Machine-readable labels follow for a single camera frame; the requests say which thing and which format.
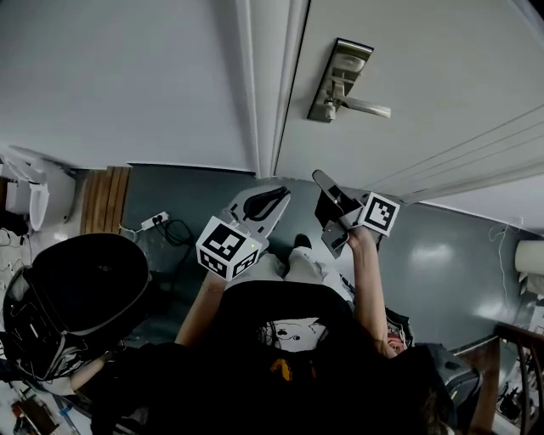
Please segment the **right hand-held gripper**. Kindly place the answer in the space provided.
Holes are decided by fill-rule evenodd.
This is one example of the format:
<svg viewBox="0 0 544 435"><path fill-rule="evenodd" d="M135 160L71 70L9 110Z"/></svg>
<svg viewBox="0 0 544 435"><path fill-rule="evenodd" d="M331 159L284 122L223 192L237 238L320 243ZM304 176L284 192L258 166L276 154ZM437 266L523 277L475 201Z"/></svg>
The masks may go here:
<svg viewBox="0 0 544 435"><path fill-rule="evenodd" d="M314 170L312 178L321 189L314 211L323 228L321 240L335 259L341 256L349 239L347 230L364 226L390 236L400 204L374 192L363 203L345 193L320 169Z"/></svg>

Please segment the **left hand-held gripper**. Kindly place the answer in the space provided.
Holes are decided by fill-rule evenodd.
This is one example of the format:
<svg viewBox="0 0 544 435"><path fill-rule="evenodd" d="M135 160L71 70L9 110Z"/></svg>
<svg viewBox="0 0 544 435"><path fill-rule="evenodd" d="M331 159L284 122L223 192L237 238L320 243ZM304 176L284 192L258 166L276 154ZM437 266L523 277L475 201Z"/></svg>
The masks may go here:
<svg viewBox="0 0 544 435"><path fill-rule="evenodd" d="M244 274L268 246L290 199L291 192L280 185L241 191L202 231L195 245L198 263L225 281Z"/></svg>

